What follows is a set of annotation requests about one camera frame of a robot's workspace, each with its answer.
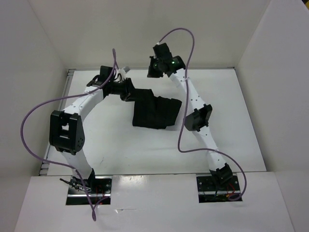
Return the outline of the black pleated skirt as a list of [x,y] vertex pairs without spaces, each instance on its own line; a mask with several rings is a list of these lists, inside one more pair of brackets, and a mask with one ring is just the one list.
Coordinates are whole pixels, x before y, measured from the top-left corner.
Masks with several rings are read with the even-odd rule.
[[182,106],[181,100],[156,97],[150,89],[136,89],[133,99],[134,127],[166,129],[174,126]]

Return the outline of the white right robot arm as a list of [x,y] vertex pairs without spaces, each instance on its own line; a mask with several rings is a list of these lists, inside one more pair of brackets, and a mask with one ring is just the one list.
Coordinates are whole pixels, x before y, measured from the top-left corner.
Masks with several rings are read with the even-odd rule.
[[205,146],[209,170],[212,177],[212,186],[218,191],[224,189],[231,180],[233,173],[218,146],[214,141],[209,119],[212,106],[200,97],[191,82],[185,63],[180,56],[173,56],[166,43],[157,43],[154,55],[150,57],[148,77],[159,78],[167,75],[175,86],[185,93],[186,103],[181,131],[187,129]]

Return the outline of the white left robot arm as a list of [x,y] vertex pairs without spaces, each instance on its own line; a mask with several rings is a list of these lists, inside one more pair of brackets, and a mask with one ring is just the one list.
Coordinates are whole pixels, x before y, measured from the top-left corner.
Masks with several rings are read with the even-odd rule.
[[83,146],[85,134],[83,121],[88,114],[109,94],[122,98],[129,96],[132,82],[126,77],[129,67],[114,70],[101,66],[100,73],[87,85],[81,97],[61,111],[54,110],[50,116],[49,142],[67,161],[72,169],[69,185],[85,193],[97,187],[94,169],[85,157]]

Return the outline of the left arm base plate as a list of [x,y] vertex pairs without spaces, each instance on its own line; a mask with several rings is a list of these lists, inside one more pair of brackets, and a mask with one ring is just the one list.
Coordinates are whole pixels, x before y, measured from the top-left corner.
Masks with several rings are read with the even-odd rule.
[[[78,181],[74,176],[71,177],[70,181],[65,181],[64,179],[60,180],[69,185],[66,205],[88,204],[86,193],[80,181]],[[86,187],[86,190],[93,205],[96,203],[100,205],[110,204],[112,193],[112,177],[96,176],[94,187]]]

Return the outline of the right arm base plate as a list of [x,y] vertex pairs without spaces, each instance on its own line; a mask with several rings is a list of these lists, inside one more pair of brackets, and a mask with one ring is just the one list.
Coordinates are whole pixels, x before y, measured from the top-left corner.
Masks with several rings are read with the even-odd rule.
[[241,194],[238,177],[234,174],[225,184],[216,184],[211,174],[197,174],[199,203],[231,202]]

